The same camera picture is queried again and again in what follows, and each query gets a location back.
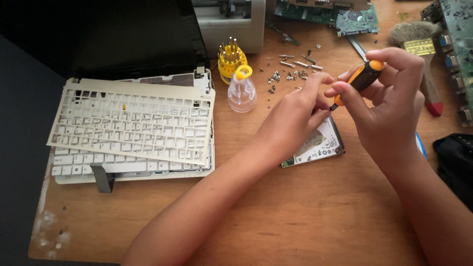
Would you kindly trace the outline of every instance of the forearm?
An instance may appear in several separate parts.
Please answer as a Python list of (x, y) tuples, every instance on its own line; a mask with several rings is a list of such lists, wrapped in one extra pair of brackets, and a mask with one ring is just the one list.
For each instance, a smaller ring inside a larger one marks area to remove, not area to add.
[(418, 151), (377, 162), (396, 190), (431, 265), (473, 264), (473, 213)]
[(263, 147), (240, 151), (156, 216), (136, 237), (123, 265), (180, 265), (225, 212), (276, 166)]

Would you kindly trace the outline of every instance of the black fabric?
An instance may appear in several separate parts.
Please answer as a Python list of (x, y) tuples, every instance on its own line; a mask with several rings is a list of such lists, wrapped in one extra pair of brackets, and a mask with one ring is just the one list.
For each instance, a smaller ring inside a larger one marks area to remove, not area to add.
[(473, 135), (450, 134), (433, 143), (438, 175), (473, 212)]

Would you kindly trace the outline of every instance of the blue object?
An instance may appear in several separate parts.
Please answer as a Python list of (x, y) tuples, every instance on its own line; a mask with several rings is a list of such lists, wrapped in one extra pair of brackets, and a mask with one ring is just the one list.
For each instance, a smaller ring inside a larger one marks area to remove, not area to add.
[(427, 159), (427, 154), (425, 153), (424, 145), (422, 144), (422, 141), (420, 141), (420, 137), (415, 133), (415, 142), (417, 144), (417, 148), (424, 154), (425, 159)]

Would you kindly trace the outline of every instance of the screwdriver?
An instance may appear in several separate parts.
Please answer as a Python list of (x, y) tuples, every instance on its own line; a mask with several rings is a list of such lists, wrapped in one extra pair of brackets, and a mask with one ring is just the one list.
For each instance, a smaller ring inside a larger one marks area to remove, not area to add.
[[(370, 60), (360, 66), (347, 83), (352, 85), (358, 92), (361, 92), (378, 79), (383, 68), (383, 62), (378, 60)], [(337, 109), (339, 106), (345, 105), (340, 99), (340, 95), (335, 96), (333, 101), (334, 103), (332, 106), (330, 106), (330, 111)]]

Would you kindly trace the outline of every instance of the human hand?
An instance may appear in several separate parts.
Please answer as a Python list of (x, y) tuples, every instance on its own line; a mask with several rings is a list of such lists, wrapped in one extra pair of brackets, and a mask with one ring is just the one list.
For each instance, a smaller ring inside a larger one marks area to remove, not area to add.
[(312, 73), (302, 90), (295, 89), (274, 106), (250, 146), (269, 152), (277, 163), (294, 155), (309, 134), (330, 116), (330, 105), (318, 91), (320, 84), (333, 81), (327, 73)]
[[(340, 94), (355, 121), (361, 145), (377, 160), (396, 160), (417, 150), (415, 129), (424, 96), (418, 91), (425, 61), (399, 48), (366, 53), (369, 60), (385, 62), (377, 81), (361, 93), (346, 83), (354, 67), (325, 92), (328, 98)], [(368, 108), (362, 97), (373, 101)]]

